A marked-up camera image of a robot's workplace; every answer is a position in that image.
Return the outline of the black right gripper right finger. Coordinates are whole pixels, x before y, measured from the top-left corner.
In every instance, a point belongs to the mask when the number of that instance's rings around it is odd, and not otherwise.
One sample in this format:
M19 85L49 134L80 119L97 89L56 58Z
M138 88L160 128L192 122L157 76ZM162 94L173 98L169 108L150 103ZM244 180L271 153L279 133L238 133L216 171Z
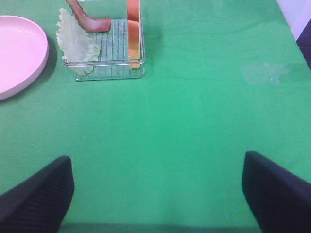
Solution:
M246 152L242 190L262 232L311 231L311 184L267 157Z

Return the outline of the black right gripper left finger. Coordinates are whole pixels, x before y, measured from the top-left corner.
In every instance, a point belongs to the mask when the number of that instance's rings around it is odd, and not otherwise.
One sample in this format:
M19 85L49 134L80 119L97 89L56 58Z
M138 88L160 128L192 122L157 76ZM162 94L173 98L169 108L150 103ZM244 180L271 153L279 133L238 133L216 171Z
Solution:
M0 197L2 233L56 233L74 193L71 159L61 156Z

